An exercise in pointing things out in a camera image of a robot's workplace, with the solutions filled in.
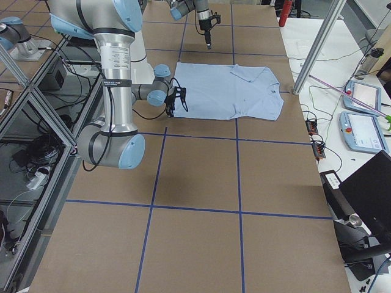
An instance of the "red cylinder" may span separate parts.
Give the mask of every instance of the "red cylinder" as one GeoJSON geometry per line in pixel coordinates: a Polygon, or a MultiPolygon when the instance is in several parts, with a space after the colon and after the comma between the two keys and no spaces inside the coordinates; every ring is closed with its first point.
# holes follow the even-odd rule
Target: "red cylinder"
{"type": "Polygon", "coordinates": [[[279,21],[280,27],[283,27],[287,22],[287,18],[289,16],[289,13],[291,12],[292,3],[293,0],[285,0],[285,2],[283,3],[282,11],[280,14],[280,21],[279,21]]]}

